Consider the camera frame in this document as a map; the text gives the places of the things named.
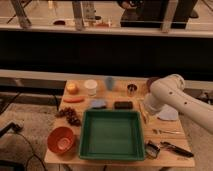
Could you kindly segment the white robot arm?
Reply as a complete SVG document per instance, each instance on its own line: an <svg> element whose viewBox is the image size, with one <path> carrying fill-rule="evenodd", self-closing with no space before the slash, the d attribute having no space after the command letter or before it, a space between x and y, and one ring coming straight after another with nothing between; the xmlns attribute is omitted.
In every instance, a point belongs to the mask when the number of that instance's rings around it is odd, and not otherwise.
<svg viewBox="0 0 213 171"><path fill-rule="evenodd" d="M213 106L184 93L185 80L182 76L152 77L146 84L148 93L143 103L149 114L158 114L164 105L169 105L213 134Z"/></svg>

